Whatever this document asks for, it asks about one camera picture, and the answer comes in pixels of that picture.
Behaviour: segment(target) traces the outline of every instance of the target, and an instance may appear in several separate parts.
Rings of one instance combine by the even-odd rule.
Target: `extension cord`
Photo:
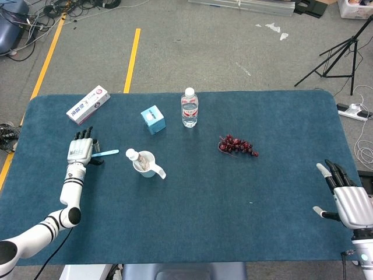
[[[369,113],[360,107],[360,103],[353,103],[351,105],[337,104],[338,114],[348,118],[353,118],[359,121],[366,121],[368,118],[373,116],[373,113]]]

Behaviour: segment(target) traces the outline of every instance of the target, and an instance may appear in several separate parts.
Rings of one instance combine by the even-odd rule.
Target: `grapes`
[[[251,143],[243,139],[234,138],[230,134],[228,134],[225,138],[220,136],[219,151],[228,154],[230,154],[232,151],[234,151],[235,153],[241,151],[242,153],[247,153],[251,156],[259,156],[259,153],[252,149]]]

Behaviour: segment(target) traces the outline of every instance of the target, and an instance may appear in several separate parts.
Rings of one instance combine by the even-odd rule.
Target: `robotic hand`
[[[363,187],[358,187],[338,164],[325,160],[330,171],[322,164],[316,166],[324,176],[334,197],[338,213],[324,211],[314,206],[321,217],[340,221],[353,230],[352,243],[355,245],[359,262],[367,280],[373,280],[373,204]]]
[[[94,143],[90,137],[92,127],[75,134],[68,152],[68,167],[60,202],[65,209],[50,213],[43,221],[24,233],[0,241],[0,279],[10,279],[10,275],[19,258],[30,258],[56,239],[64,229],[76,226],[80,222],[80,195],[82,193],[85,166],[89,163],[100,165],[103,161],[92,159]]]

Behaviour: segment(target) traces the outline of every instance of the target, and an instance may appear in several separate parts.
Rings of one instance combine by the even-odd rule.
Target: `water bottle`
[[[198,116],[198,98],[191,87],[181,97],[181,120],[186,127],[194,127]]]
[[[134,149],[128,149],[126,156],[133,161],[134,165],[141,171],[147,171],[149,169],[149,162]]]

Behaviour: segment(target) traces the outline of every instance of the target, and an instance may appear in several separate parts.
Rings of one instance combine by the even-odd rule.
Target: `gray carpet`
[[[121,5],[138,3],[140,0],[122,0]],[[101,11],[91,10],[90,15],[97,12]],[[281,32],[289,34],[287,39],[280,41],[279,33],[255,26],[273,22],[281,27]],[[117,9],[66,25],[39,94],[87,93],[98,84],[109,92],[122,92],[137,27],[142,32],[132,93],[182,92],[188,86],[197,92],[293,89],[299,79],[321,62],[319,53],[351,37],[363,23],[341,19],[337,4],[328,6],[325,14],[316,19],[307,15],[287,18],[214,8],[187,0],[151,0],[137,8]],[[360,46],[368,42],[372,28],[368,26],[361,35]],[[35,53],[25,62],[0,58],[0,122],[20,122],[52,35],[38,43]],[[356,85],[371,85],[372,49],[373,43],[360,50],[364,60],[356,73]],[[349,73],[351,59],[351,55],[343,58],[333,73]],[[336,94],[345,81],[320,79],[314,74],[298,88],[323,88]],[[349,83],[335,97],[336,103],[358,103],[358,93],[373,111],[372,91],[359,88],[351,97]],[[341,120],[352,151],[363,123]],[[363,139],[369,140],[372,135],[373,127],[368,123]],[[0,165],[5,158],[6,154],[0,151]],[[356,164],[358,169],[367,170],[358,161]],[[14,279],[30,279],[36,270],[17,267]],[[341,262],[260,262],[250,263],[248,270],[250,279],[342,278]],[[48,266],[41,279],[58,279],[61,271],[59,266]],[[364,279],[359,267],[350,263],[347,275],[349,279]]]

